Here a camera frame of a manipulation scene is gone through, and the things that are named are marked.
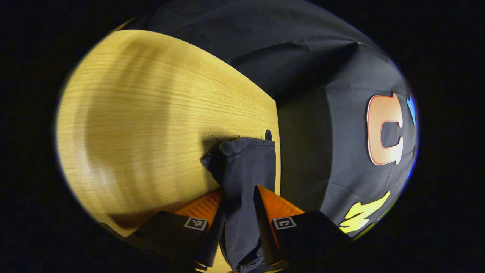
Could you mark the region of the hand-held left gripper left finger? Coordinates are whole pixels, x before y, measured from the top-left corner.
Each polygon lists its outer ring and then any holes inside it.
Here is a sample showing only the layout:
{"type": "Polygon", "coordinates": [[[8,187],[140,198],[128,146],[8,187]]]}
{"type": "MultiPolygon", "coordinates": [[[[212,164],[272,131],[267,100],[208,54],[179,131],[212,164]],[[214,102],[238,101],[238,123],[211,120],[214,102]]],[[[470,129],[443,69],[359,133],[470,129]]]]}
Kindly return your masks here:
{"type": "Polygon", "coordinates": [[[125,242],[177,268],[211,268],[224,219],[223,190],[218,189],[177,212],[156,213],[125,242]]]}

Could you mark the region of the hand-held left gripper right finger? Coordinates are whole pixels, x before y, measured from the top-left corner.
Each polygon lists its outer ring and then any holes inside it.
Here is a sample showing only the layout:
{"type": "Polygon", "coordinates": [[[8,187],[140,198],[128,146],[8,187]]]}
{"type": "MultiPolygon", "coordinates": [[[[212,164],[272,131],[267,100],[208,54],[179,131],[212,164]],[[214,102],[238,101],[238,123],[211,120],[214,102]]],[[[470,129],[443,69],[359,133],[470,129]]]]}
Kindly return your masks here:
{"type": "Polygon", "coordinates": [[[254,188],[253,202],[270,268],[327,268],[351,243],[322,212],[303,212],[261,185],[254,188]]]}

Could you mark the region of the dark grey jeans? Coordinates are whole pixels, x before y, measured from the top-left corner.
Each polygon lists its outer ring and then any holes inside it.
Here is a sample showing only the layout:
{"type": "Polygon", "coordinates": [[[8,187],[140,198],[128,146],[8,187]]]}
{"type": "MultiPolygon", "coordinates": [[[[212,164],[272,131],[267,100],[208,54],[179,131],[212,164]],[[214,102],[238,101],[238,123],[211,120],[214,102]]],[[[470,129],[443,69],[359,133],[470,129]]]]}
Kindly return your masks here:
{"type": "Polygon", "coordinates": [[[265,138],[236,138],[214,145],[201,159],[224,193],[220,248],[232,271],[265,273],[253,192],[275,189],[276,152],[270,131],[265,138]]]}

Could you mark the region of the black backdrop cloth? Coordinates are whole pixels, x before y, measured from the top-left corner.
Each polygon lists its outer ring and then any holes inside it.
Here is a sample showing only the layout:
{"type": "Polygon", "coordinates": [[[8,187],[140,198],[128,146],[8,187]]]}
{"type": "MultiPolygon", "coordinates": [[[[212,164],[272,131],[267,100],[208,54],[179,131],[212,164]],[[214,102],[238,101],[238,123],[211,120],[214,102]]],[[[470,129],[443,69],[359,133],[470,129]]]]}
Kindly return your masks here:
{"type": "Polygon", "coordinates": [[[419,126],[410,87],[365,34],[305,0],[167,0],[123,30],[195,45],[277,104],[282,197],[357,239],[412,173],[419,126]]]}

